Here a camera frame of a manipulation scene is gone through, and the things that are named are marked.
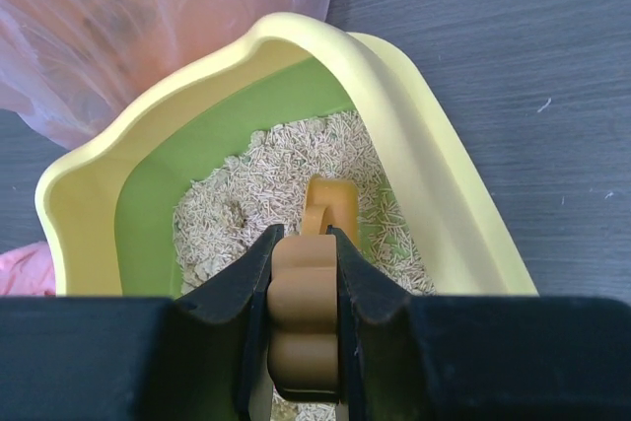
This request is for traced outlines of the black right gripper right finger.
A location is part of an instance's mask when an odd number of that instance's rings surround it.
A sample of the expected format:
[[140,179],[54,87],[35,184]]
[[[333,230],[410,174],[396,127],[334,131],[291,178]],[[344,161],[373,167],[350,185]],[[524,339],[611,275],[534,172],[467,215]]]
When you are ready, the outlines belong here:
[[415,296],[337,228],[347,420],[626,420],[630,309],[596,297]]

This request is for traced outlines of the orange litter scoop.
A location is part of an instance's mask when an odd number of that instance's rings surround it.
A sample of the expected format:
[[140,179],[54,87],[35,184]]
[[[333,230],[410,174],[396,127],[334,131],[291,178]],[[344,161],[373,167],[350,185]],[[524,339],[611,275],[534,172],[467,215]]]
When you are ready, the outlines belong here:
[[336,236],[327,229],[340,229],[357,246],[358,216],[352,181],[313,175],[300,232],[272,250],[267,368],[289,401],[336,403],[340,397]]

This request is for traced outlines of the yellow green litter box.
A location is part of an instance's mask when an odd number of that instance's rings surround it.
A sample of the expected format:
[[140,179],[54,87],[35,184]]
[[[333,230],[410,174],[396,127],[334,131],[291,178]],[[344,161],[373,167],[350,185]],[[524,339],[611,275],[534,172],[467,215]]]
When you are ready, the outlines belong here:
[[245,152],[256,131],[346,111],[368,131],[433,292],[535,293],[414,63],[381,38],[277,13],[157,83],[43,173],[35,207],[57,294],[187,293],[173,217],[192,184]]

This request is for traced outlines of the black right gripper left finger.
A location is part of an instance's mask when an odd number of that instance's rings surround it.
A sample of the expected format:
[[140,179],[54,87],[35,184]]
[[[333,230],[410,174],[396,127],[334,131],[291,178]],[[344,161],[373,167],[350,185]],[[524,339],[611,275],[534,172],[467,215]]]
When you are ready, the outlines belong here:
[[178,299],[5,297],[5,420],[266,420],[268,227]]

